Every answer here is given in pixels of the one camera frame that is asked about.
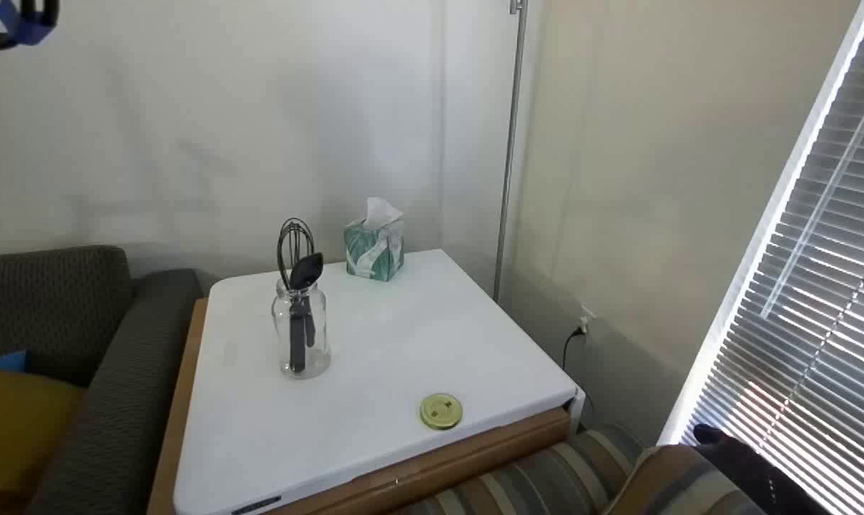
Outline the robot arm silver white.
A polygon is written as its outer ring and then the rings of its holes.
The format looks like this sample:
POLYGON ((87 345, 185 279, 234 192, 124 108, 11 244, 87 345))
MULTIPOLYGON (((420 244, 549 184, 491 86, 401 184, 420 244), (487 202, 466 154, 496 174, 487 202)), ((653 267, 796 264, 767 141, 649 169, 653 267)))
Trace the robot arm silver white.
POLYGON ((59 18, 59 0, 0 0, 0 52, 41 46, 59 18))

